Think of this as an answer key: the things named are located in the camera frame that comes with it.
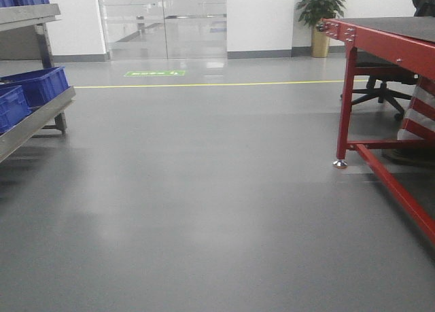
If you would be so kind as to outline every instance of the red table leg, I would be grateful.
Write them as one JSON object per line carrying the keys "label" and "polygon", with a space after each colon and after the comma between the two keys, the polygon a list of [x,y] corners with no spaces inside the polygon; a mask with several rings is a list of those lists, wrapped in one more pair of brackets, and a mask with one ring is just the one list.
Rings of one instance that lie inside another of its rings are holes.
{"label": "red table leg", "polygon": [[337,160],[334,162],[336,168],[346,168],[345,162],[346,150],[347,150],[347,133],[349,132],[349,123],[351,119],[352,110],[352,92],[353,92],[353,79],[356,73],[356,58],[357,48],[352,45],[347,45],[347,60],[346,60],[346,72],[345,83],[343,85],[343,95],[341,103],[341,116],[340,126],[338,128],[337,139]]}

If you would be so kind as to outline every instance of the black object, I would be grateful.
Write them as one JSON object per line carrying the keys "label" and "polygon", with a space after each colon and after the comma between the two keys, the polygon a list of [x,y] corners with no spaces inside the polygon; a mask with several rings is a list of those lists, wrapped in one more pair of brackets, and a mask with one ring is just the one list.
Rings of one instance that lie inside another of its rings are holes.
{"label": "black object", "polygon": [[382,149],[382,157],[392,161],[395,164],[430,169],[435,168],[434,148]]}
{"label": "black object", "polygon": [[414,16],[435,16],[435,0],[413,0]]}

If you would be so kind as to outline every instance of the white wall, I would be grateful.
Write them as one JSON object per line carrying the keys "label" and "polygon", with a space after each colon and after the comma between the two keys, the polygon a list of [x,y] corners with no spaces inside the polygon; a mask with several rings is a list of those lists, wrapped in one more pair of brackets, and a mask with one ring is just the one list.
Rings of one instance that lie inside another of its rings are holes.
{"label": "white wall", "polygon": [[[347,0],[345,18],[372,18],[381,16],[412,16],[415,8],[411,0]],[[311,32],[298,22],[299,12],[294,14],[293,47],[311,46]],[[342,46],[337,40],[331,46]]]}
{"label": "white wall", "polygon": [[[98,0],[50,0],[62,21],[48,23],[57,55],[105,54]],[[228,51],[289,50],[310,46],[308,28],[297,23],[296,0],[226,0]],[[345,17],[412,16],[411,0],[348,0]],[[332,45],[342,45],[333,41]]]}
{"label": "white wall", "polygon": [[47,24],[55,56],[105,54],[98,0],[50,0],[59,4],[61,21]]}
{"label": "white wall", "polygon": [[289,50],[294,0],[226,0],[227,51]]}

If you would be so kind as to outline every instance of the green leaves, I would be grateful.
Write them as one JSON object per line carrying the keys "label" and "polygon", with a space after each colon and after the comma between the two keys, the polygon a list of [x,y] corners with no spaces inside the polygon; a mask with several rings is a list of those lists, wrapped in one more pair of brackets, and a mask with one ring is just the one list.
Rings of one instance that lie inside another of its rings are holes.
{"label": "green leaves", "polygon": [[321,18],[344,16],[344,2],[346,0],[300,0],[296,3],[296,9],[302,10],[298,21],[314,27]]}

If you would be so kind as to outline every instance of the shelf leg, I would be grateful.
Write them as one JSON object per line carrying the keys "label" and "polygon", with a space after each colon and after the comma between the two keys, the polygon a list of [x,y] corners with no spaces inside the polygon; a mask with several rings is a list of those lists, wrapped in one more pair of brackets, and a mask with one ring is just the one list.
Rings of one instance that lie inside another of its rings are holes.
{"label": "shelf leg", "polygon": [[54,67],[50,38],[48,37],[45,23],[35,25],[36,39],[38,41],[39,53],[41,54],[42,66],[44,69]]}
{"label": "shelf leg", "polygon": [[67,130],[67,119],[65,118],[65,112],[61,112],[54,118],[56,130],[59,130],[64,135]]}

